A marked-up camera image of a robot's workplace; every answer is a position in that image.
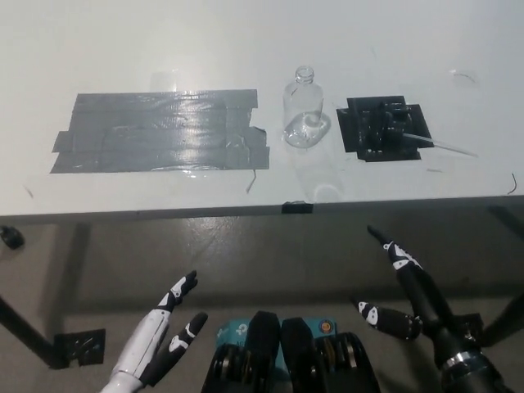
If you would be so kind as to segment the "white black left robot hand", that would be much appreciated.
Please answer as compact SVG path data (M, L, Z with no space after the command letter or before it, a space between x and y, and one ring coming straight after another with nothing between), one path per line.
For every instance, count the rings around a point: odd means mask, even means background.
M207 322L208 314L196 314L165 347L161 347L174 308L198 284L195 270L182 276L160 302L140 321L127 340L104 392L138 392L155 386L179 362Z

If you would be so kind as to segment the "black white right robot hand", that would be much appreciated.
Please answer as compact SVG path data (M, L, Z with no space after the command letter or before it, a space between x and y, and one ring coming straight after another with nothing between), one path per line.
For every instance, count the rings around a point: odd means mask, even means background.
M386 309L352 298L351 303L372 328L392 337L412 341L423 334L434 348L439 369L473 359L480 352L474 341L460 331L447 300L431 276L398 242L368 226L372 235L388 254L399 284L412 305L413 314Z

